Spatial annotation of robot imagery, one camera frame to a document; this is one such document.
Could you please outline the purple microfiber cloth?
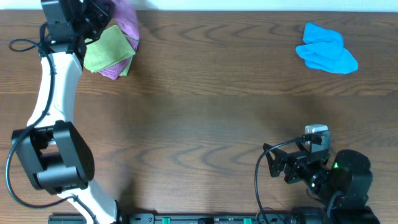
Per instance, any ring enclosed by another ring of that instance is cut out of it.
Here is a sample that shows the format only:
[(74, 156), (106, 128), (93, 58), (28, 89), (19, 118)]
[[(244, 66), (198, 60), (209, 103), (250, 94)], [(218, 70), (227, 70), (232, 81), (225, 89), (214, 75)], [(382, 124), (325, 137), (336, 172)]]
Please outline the purple microfiber cloth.
[(136, 51), (139, 46), (139, 23), (136, 8), (131, 0), (112, 0), (114, 3), (113, 19), (119, 28), (127, 35), (128, 41)]

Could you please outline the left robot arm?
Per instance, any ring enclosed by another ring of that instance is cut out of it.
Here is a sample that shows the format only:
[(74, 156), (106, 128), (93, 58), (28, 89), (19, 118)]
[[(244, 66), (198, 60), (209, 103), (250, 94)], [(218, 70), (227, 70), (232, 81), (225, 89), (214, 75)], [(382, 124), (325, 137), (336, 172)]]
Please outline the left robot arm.
[(121, 223), (115, 199), (95, 181), (95, 162), (73, 124), (75, 96), (86, 48), (110, 22), (111, 1), (42, 1), (46, 21), (38, 50), (42, 79), (36, 106), (24, 129), (12, 134), (10, 156), (17, 156), (33, 188), (71, 203), (80, 217), (50, 223)]

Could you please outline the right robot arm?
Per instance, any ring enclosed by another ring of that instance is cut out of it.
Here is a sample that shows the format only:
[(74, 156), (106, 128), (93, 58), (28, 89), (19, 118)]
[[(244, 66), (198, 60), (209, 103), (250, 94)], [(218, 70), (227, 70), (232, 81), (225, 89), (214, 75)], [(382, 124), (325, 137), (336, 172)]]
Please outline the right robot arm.
[(308, 193), (316, 196), (323, 208), (297, 207), (284, 223), (379, 223), (369, 206), (368, 191), (373, 181), (371, 163), (364, 154), (351, 149), (339, 151), (333, 164), (330, 158), (331, 132), (326, 126), (309, 126), (303, 136), (286, 141), (294, 143), (297, 152), (281, 150), (282, 144), (265, 143), (264, 152), (271, 177), (285, 174), (287, 184), (303, 181)]

